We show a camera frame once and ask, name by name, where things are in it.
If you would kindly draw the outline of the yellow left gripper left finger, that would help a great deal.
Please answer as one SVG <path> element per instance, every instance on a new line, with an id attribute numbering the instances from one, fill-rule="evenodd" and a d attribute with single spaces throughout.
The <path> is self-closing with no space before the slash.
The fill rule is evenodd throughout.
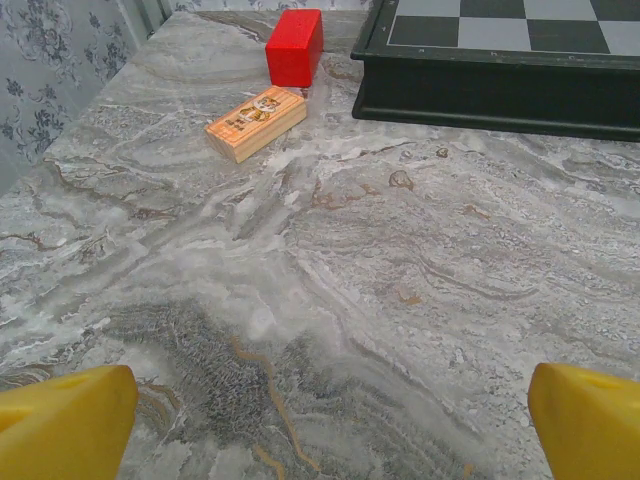
<path id="1" fill-rule="evenodd" d="M 126 365 L 0 392 L 0 480 L 115 480 L 137 402 Z"/>

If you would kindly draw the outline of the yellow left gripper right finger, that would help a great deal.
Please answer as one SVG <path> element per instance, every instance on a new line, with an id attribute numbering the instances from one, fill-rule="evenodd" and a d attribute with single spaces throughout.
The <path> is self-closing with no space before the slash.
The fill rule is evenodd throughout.
<path id="1" fill-rule="evenodd" d="M 640 382 L 540 363 L 528 407 L 554 480 L 640 480 Z"/>

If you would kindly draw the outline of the black grey chessboard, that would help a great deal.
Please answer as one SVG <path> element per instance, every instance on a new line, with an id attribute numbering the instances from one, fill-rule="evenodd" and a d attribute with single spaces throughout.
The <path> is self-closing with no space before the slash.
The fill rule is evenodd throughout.
<path id="1" fill-rule="evenodd" d="M 640 142 L 640 0 L 375 0 L 358 119 Z"/>

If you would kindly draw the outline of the tiger print wooden block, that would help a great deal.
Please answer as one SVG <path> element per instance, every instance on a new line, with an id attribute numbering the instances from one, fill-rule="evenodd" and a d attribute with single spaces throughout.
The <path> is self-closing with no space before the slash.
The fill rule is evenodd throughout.
<path id="1" fill-rule="evenodd" d="M 302 96 L 273 85 L 208 124 L 205 133 L 215 150 L 242 163 L 306 116 Z"/>

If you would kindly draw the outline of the red wooden block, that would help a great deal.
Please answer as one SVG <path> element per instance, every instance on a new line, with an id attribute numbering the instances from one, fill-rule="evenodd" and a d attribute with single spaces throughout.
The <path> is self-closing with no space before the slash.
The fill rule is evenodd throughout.
<path id="1" fill-rule="evenodd" d="M 283 11 L 265 46 L 271 83 L 280 87 L 310 87 L 323 44 L 320 9 Z"/>

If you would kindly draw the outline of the aluminium frame post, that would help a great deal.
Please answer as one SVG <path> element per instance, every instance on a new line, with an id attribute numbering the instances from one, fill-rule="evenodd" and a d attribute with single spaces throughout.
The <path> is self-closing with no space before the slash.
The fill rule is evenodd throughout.
<path id="1" fill-rule="evenodd" d="M 139 49 L 171 16 L 170 0 L 115 0 Z"/>

